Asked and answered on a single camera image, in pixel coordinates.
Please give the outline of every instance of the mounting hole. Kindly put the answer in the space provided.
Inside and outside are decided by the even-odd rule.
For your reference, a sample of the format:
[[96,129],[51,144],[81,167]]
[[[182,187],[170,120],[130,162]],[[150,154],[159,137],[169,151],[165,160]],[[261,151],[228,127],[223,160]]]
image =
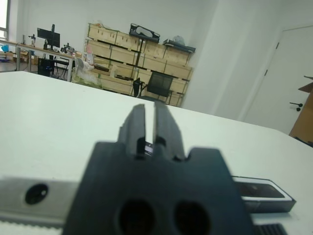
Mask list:
[[48,195],[48,186],[37,184],[32,186],[25,195],[25,202],[29,205],[40,203]]
[[132,200],[122,207],[119,223],[125,235],[148,235],[154,227],[155,217],[148,203]]
[[175,224],[182,235],[205,235],[210,228],[205,210],[194,202],[178,203],[175,209]]

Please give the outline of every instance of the chair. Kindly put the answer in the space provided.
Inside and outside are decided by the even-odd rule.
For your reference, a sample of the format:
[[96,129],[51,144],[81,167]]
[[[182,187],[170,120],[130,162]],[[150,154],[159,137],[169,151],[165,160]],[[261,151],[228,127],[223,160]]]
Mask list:
[[141,98],[141,99],[150,100],[150,101],[161,101],[153,97],[141,96],[142,91],[145,88],[147,88],[148,92],[157,94],[159,96],[164,96],[166,98],[170,96],[170,102],[171,102],[172,91],[170,90],[170,88],[172,85],[172,81],[173,81],[172,76],[159,73],[159,72],[152,72],[149,83],[146,86],[143,87],[144,83],[140,81],[140,78],[138,78],[136,81],[133,82],[134,96]]

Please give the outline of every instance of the metal plate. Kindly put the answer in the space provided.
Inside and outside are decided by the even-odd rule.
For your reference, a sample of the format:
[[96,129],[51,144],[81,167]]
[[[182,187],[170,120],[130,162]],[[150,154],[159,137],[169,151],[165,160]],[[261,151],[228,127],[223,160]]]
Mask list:
[[[45,198],[34,205],[26,203],[28,190],[40,184],[48,187]],[[73,182],[0,178],[0,220],[62,228],[78,185]]]

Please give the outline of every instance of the metal table leg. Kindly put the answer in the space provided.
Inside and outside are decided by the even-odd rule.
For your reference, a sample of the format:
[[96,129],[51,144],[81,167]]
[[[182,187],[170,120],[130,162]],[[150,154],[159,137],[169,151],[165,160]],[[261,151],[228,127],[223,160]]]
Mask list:
[[16,47],[16,71],[20,71],[21,68],[21,48]]
[[28,51],[28,72],[31,72],[31,50]]
[[71,81],[71,75],[72,75],[72,69],[73,69],[73,59],[70,59],[68,62],[68,72],[67,72],[67,81]]

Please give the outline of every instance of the white table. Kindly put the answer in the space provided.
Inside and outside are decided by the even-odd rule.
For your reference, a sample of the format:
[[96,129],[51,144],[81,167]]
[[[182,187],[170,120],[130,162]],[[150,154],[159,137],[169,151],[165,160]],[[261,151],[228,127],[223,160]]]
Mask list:
[[[152,142],[154,104],[27,72],[0,74],[0,174],[79,181],[96,141],[116,141],[132,107],[146,107]],[[278,131],[169,106],[185,152],[218,148],[233,175],[271,179],[297,200],[290,213],[253,217],[281,222],[290,235],[313,231],[313,149]],[[58,230],[0,223],[0,234]]]

